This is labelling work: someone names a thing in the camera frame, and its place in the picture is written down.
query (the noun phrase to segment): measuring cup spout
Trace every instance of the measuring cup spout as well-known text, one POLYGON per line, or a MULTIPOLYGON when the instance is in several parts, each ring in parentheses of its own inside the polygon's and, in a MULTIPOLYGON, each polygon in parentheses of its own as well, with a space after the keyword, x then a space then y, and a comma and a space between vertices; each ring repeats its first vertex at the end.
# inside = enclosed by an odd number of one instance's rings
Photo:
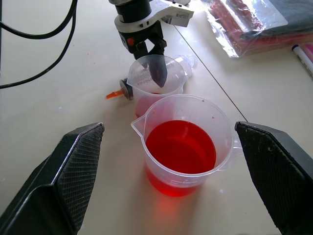
POLYGON ((146 125, 146 115, 141 116, 131 123, 132 128, 140 135, 140 137, 144 136, 146 125))

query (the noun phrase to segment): plastic measuring cup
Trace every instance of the plastic measuring cup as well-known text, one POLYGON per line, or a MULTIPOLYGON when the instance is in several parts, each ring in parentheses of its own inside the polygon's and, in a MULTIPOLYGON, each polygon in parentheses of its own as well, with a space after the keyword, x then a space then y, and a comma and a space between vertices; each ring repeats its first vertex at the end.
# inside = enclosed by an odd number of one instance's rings
POLYGON ((154 103, 145 115, 131 125, 141 137, 150 182, 170 196, 193 192, 210 174, 221 170, 232 153, 234 133, 228 118, 215 104, 200 97, 187 94, 165 97, 154 103), (147 137, 158 125, 171 120, 191 122, 210 136, 216 150, 216 162, 212 170, 198 174, 180 173, 165 167, 151 155, 145 143, 147 137))
POLYGON ((181 94, 187 80, 183 67, 174 59, 163 55, 147 55, 137 59, 130 67, 127 84, 133 87, 135 114, 140 117, 146 113, 156 101, 173 94, 181 94), (167 69, 166 82, 160 87, 152 80, 150 63, 155 67, 163 66, 167 69))

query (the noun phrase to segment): marker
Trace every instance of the marker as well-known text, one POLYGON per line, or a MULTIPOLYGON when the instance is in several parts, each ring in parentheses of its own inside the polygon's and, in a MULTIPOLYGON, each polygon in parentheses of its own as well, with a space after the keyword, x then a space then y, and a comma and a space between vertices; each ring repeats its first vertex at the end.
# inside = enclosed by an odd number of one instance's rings
POLYGON ((301 49, 299 45, 294 45, 292 47, 293 52, 297 55, 300 62, 304 65, 307 69, 311 77, 313 78, 313 63, 309 59, 309 57, 305 54, 305 52, 301 49))

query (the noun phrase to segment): table surface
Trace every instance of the table surface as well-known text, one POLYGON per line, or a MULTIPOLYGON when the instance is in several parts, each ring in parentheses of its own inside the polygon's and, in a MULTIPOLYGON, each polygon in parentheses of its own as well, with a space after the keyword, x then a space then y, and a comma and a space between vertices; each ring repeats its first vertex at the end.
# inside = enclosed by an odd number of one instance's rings
MULTIPOLYGON (((311 156, 313 82, 289 49, 229 59, 196 1, 188 28, 163 23, 165 55, 196 54, 200 61, 184 93, 211 100, 232 125, 245 120, 289 133, 311 156)), ((65 17, 70 1, 3 3, 3 21, 44 33, 65 17)), ((132 102, 105 100, 118 90, 134 58, 123 47, 106 0, 80 1, 76 31, 64 59, 31 83, 0 90, 0 213, 61 137, 103 122, 97 178, 79 234, 279 234, 256 191, 243 157, 213 174, 195 194, 171 198, 143 173, 143 148, 130 123, 132 102)), ((0 83, 30 77, 57 58, 70 26, 41 41, 2 35, 0 83)))

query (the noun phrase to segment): black cable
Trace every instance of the black cable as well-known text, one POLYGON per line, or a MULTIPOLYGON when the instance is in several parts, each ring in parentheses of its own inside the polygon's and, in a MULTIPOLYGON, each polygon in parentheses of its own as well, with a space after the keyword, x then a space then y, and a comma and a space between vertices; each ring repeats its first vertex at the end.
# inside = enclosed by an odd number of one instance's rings
POLYGON ((68 46, 70 44, 70 41, 72 40, 72 37, 73 37, 73 34, 74 34, 74 31, 75 31, 75 25, 76 25, 76 9, 74 9, 74 12, 73 12, 73 15, 72 15, 72 28, 70 30, 70 33, 69 33, 69 36, 68 36, 68 39, 67 39, 67 43, 65 44, 60 56, 56 59, 56 61, 50 65, 48 68, 46 68, 44 71, 42 71, 41 73, 31 77, 31 78, 28 78, 28 79, 25 79, 23 81, 19 81, 19 82, 14 82, 14 83, 10 83, 10 84, 5 84, 5 85, 0 85, 0 89, 5 89, 5 88, 9 88, 9 87, 15 87, 15 86, 18 86, 18 85, 22 85, 22 84, 25 84, 27 82, 31 82, 39 77, 41 77, 42 75, 46 74, 47 72, 49 72, 51 69, 53 69, 63 58, 63 56, 65 55, 67 49, 68 49, 68 46))
POLYGON ((10 33, 13 33, 17 36, 23 37, 23 38, 28 38, 28 39, 46 39, 46 38, 51 38, 55 35, 57 35, 58 33, 60 33, 68 24, 68 22, 70 21, 70 19, 73 16, 74 11, 76 10, 76 6, 77 6, 77 1, 78 0, 72 0, 72 4, 69 8, 68 14, 65 17, 64 21, 52 32, 49 33, 45 33, 45 34, 28 34, 28 33, 23 33, 20 32, 16 29, 11 28, 10 26, 7 26, 5 23, 3 23, 2 21, 0 21, 0 27, 9 31, 10 33))

